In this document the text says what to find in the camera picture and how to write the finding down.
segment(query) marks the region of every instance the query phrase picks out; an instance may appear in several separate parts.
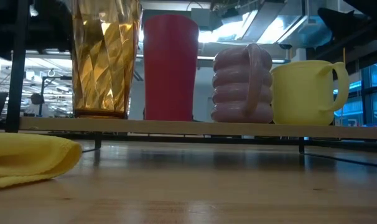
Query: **yellow pitcher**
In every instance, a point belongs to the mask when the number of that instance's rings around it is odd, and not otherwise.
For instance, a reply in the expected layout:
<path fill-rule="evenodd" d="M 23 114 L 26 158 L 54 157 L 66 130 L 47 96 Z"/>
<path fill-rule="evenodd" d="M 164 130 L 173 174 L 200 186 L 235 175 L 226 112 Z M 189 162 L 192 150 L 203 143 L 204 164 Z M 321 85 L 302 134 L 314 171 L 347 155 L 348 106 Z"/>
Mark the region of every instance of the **yellow pitcher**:
<path fill-rule="evenodd" d="M 335 101 L 332 70 L 338 76 Z M 342 108 L 348 98 L 349 76 L 342 62 L 293 62 L 273 69 L 271 75 L 276 124 L 329 125 L 333 112 Z"/>

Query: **red plastic tumbler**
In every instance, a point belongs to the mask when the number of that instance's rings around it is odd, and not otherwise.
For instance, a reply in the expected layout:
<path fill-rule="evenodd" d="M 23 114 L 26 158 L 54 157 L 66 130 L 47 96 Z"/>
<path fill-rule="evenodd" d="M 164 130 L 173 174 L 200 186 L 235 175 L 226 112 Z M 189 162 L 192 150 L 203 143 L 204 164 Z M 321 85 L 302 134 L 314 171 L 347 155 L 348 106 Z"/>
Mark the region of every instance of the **red plastic tumbler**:
<path fill-rule="evenodd" d="M 192 120 L 198 33 L 194 21 L 179 15 L 144 24 L 146 120 Z"/>

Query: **yellow towel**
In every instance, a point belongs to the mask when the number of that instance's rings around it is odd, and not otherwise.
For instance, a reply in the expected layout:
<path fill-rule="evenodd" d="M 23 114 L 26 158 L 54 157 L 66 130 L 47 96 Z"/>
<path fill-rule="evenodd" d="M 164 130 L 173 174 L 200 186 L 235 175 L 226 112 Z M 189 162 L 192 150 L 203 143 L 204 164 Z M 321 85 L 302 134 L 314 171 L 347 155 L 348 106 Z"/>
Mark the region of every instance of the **yellow towel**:
<path fill-rule="evenodd" d="M 0 133 L 0 188 L 64 174 L 80 156 L 81 145 L 68 139 Z"/>

